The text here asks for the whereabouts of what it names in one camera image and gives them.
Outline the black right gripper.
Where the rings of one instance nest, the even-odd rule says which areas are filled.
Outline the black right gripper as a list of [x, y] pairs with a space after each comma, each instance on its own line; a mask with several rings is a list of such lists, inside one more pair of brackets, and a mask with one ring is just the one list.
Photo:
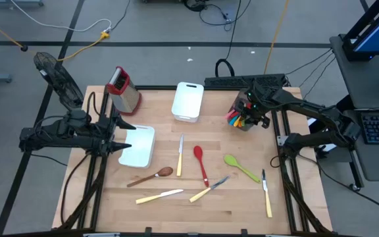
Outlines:
[[240, 119], [240, 129], [250, 129], [253, 126], [261, 125], [263, 128], [268, 128], [270, 119], [267, 113], [270, 111], [264, 101], [260, 100], [259, 91], [255, 84], [248, 88], [241, 89], [236, 97], [236, 112]]

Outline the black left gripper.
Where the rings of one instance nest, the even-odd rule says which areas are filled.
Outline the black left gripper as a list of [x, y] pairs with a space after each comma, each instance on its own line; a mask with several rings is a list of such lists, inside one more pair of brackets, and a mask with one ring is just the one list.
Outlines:
[[101, 141], [99, 144], [99, 154], [102, 157], [108, 157], [111, 153], [131, 147], [131, 144], [118, 143], [114, 141], [116, 127], [125, 130], [135, 130], [136, 127], [125, 122], [121, 116], [107, 117], [101, 115], [98, 120], [98, 126], [101, 128]]

